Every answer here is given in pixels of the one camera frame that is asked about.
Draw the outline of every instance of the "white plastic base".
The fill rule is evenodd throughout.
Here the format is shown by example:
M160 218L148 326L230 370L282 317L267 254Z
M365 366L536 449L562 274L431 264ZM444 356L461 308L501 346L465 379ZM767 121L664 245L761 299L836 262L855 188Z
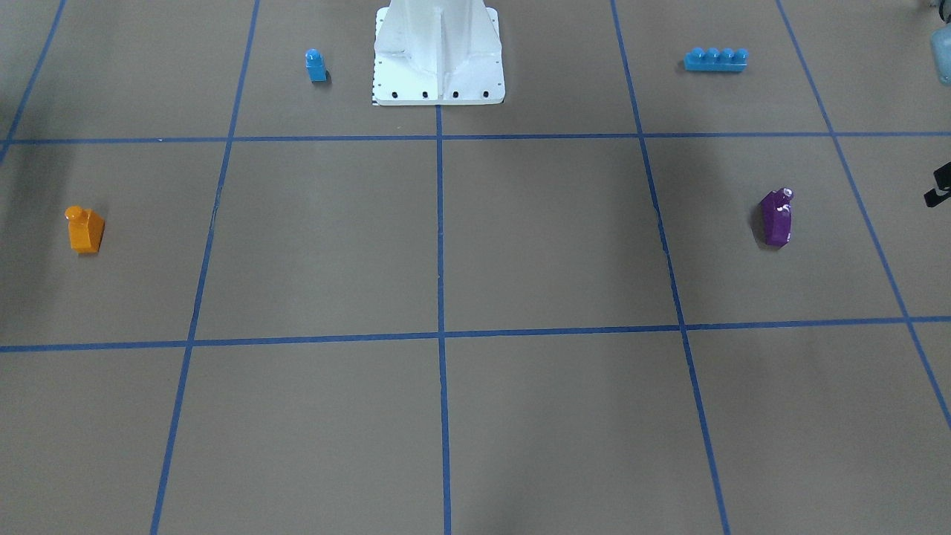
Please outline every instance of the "white plastic base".
M374 105L505 99L498 13L481 0L394 0L377 12L376 36Z

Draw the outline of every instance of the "orange block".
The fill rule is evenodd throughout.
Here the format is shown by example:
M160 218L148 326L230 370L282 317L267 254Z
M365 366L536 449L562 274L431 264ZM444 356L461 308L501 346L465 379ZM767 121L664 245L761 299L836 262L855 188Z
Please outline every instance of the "orange block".
M98 213L82 207L66 208L69 219L69 246L76 252L99 252L106 221Z

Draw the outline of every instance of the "grid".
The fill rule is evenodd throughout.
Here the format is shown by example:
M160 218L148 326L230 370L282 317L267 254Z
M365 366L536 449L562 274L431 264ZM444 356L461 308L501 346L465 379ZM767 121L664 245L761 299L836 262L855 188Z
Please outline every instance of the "grid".
M631 100L631 110L634 118L634 131L611 133L611 132L590 132L590 133L552 133L552 134L446 134L443 132L442 109L436 108L436 134L435 135L314 135L314 136L237 136L235 135L238 118L241 109L242 93L244 79L247 73L248 62L250 60L255 37L255 27L258 20L258 13L261 6L261 0L255 0L254 8L250 17L250 24L247 31L246 44L243 51L243 62L238 85L235 89L231 120L228 133L221 137L166 137L166 138L68 138L68 139L16 139L16 131L23 117L30 94L43 67L50 45L54 39L64 7L67 0L60 0L58 9L49 29L49 35L43 46L39 59L32 72L32 75L24 91L23 97L16 110L6 139L0 148L0 163L3 162L8 150L18 145L111 145L111 144L182 144L182 143L224 143L224 153L221 163L221 170L218 178L218 184L215 193L215 201L211 208L209 228L204 246L204 258L202 260L201 273L198 285L195 291L194 307L189 324L188 335L183 340L163 340L163 341L142 341L142 342L102 342L102 343L83 343L83 344L49 344L49 345L21 345L21 346L0 346L0 353L13 352L46 352L46 351L83 351L83 350L101 350L101 349L128 349L128 348L160 348L171 347L184 350L182 360L181 375L178 383L178 389L175 396L174 409L171 416L171 423L168 430L168 439L165 448L165 458L162 466L161 479L156 493L155 509L152 518L151 533L159 532L159 525L162 518L163 500L165 497L165 487L168 480L168 473L173 462L173 451L176 441L176 432L179 418L182 411L182 403L186 394L186 382L188 377L189 365L192 350L195 347L226 347L226 346L262 346L262 345L288 345L288 344L324 344L341 342L370 342L370 341L393 341L393 340L436 340L438 342L438 365L440 378L440 401L441 401L441 429L442 429L442 470L443 470L443 514L444 530L447 534L452 531L452 499L450 489L450 412L448 403L448 385L446 371L446 340L457 338L483 338L483 337L513 337L513 336L558 336L558 335L584 335L584 334L604 334L604 333L634 333L634 332L679 332L683 344L684 355L689 368L689 377L692 385L694 401L696 404L697 417L703 434L704 445L708 458L709 475L716 494L716 503L719 509L722 529L725 534L730 533L730 524L728 520L728 511L725 505L723 491L721 489L717 464L714 455L714 444L710 439L707 417L704 410L703 397L701 395L700 382L693 363L691 353L689 334L693 331L704 330L729 330L729 329L754 329L754 328L791 328L791 327L834 327L834 326L860 326L860 325L904 325L908 334L914 343L914 347L921 359L922 367L927 375L928 381L934 390L935 398L941 408L945 422L951 428L951 412L941 392L941 388L931 368L922 343L919 340L916 331L916 325L919 324L947 324L951 323L951 316L912 316L899 285L895 280L888 259L885 256L883 247L879 241L878 234L868 212L865 208L863 197L859 191L856 181L853 178L852 171L845 157L840 144L840 138L843 137L947 137L951 136L951 131L838 131L833 128L829 115L826 112L822 96L813 80L809 66L806 63L805 56L800 48L796 33L789 18L782 0L775 0L776 9L782 17L783 23L788 32L788 39L791 41L796 51L799 62L808 80L808 84L815 97L816 104L825 121L826 131L775 131L775 132L644 132L641 124L641 115L638 108L638 101L635 91L635 84L631 76L628 55L624 45L624 34L622 31L621 18L615 0L610 0L611 13L613 17L614 29L616 31L617 44L620 50L622 65L627 81L628 92ZM649 139L661 138L702 138L702 137L818 137L830 139L836 149L839 160L842 165L845 177L854 195L854 200L864 219L864 225L875 246L882 268L891 286L894 298L901 311L900 316L896 317L872 317L872 318L847 318L847 319L828 319L828 320L803 320L803 321L776 321L776 322L743 322L743 323L702 323L689 324L685 321L684 311L678 292L677 278L675 275L675 266L670 257L667 234L664 227L664 218L660 202L658 201L656 187L653 181L651 170L650 155L647 145ZM525 140L525 139L635 139L638 142L643 165L647 174L648 186L650 189L650 199L656 212L657 230L660 242L667 259L667 268L670 276L671 299L676 311L677 323L669 325L632 325L632 326L604 326L604 327L566 327L566 328L526 328L526 329L485 329L485 330L449 330L445 322L445 286L444 286L444 210L443 210L443 142L444 141L478 141L478 140ZM208 272L208 265L211 259L212 245L215 237L215 221L218 208L221 203L222 191L228 173L228 164L231 156L231 150L235 143L275 143L275 142L328 142L328 141L434 141L436 143L436 161L437 161L437 330L421 332L385 332L369 333L355 335L326 335L326 336L289 336L289 337L267 337L267 338L227 338L227 339L203 339L196 336L199 317L202 308L202 299L204 295L205 279Z

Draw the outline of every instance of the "purple block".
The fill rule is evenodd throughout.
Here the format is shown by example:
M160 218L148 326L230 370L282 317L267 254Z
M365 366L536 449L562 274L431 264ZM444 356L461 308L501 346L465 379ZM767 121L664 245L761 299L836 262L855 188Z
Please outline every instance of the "purple block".
M767 245L780 248L789 243L792 237L792 189L782 188L771 191L760 201L763 209L763 229L766 231Z

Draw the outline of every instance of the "black object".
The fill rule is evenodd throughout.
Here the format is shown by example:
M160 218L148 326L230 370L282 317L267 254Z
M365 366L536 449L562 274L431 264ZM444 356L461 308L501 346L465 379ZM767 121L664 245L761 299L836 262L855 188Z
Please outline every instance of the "black object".
M937 188L924 194L924 203L929 208L934 208L951 197L951 162L935 169L935 184L938 185Z

